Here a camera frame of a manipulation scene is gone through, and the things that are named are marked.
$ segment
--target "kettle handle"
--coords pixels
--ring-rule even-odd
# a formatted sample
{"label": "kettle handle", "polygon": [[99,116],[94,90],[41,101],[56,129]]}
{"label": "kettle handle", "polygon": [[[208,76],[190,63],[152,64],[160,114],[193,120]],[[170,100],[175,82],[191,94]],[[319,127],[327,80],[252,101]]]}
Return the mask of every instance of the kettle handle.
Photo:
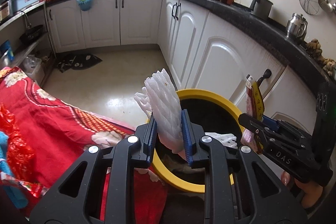
{"label": "kettle handle", "polygon": [[305,33],[307,32],[307,25],[308,25],[308,22],[302,22],[301,23],[301,27],[300,27],[300,30],[302,30],[302,25],[303,25],[303,31],[302,31],[302,34],[298,34],[298,36],[297,36],[297,38],[302,38],[304,35],[305,35]]}
{"label": "kettle handle", "polygon": [[251,2],[250,9],[251,9],[252,11],[254,10],[254,6],[255,6],[256,2],[259,3],[260,0],[252,0],[252,2]]}

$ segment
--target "food wrapper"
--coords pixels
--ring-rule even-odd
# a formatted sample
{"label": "food wrapper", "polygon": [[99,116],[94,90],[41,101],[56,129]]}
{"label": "food wrapper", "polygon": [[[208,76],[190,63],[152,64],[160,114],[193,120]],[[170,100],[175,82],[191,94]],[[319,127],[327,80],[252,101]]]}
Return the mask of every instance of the food wrapper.
{"label": "food wrapper", "polygon": [[[246,94],[246,113],[262,121],[265,111],[263,97],[257,82],[250,75],[246,80]],[[262,154],[263,152],[263,145],[259,141],[259,136],[248,129],[243,131],[241,143],[249,146],[257,154]]]}
{"label": "food wrapper", "polygon": [[49,190],[40,183],[31,183],[23,180],[18,180],[4,172],[0,172],[0,185],[12,186],[21,190],[26,190],[35,198],[40,198]]}
{"label": "food wrapper", "polygon": [[8,136],[7,163],[18,180],[34,181],[35,151],[26,143],[15,122],[14,114],[0,105],[0,131]]}

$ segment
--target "black countertop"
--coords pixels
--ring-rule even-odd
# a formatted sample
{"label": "black countertop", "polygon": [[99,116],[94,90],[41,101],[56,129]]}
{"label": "black countertop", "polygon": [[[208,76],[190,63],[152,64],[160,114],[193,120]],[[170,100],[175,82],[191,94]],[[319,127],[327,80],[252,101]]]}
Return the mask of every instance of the black countertop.
{"label": "black countertop", "polygon": [[[64,1],[67,0],[51,0],[46,5],[52,6]],[[271,19],[268,22],[259,19],[252,15],[247,7],[241,5],[226,5],[216,0],[187,1],[209,10],[249,35],[284,66],[289,65],[315,96],[319,84],[327,81],[335,85],[335,82],[305,52],[302,46],[298,46],[292,39],[286,37],[282,25]]]}

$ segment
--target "yellow trash can rim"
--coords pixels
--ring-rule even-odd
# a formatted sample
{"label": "yellow trash can rim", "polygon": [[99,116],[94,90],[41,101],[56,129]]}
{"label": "yellow trash can rim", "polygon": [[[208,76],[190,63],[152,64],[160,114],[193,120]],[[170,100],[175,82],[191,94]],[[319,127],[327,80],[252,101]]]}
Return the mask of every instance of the yellow trash can rim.
{"label": "yellow trash can rim", "polygon": [[[199,89],[178,90],[177,95],[179,96],[180,100],[203,99],[219,105],[236,120],[237,124],[240,127],[241,132],[243,132],[244,128],[238,122],[238,117],[242,112],[239,110],[239,108],[237,108],[233,103],[231,103],[224,97],[207,90],[199,90]],[[184,181],[179,177],[175,176],[172,172],[170,172],[167,169],[167,167],[165,167],[165,165],[162,163],[156,150],[154,150],[152,166],[155,172],[160,176],[160,178],[162,178],[164,181],[166,181],[167,183],[169,183],[170,185],[174,186],[177,189],[190,193],[204,193],[205,191],[204,185]],[[231,184],[233,184],[232,175],[230,176],[230,181]]]}

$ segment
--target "black pot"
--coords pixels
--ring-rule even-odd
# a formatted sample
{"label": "black pot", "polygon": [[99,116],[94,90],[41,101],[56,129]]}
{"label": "black pot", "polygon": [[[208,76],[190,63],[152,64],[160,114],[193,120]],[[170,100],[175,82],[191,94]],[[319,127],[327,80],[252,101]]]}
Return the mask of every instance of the black pot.
{"label": "black pot", "polygon": [[27,29],[23,35],[20,36],[20,41],[29,46],[36,41],[43,33],[43,25],[37,25],[31,29]]}

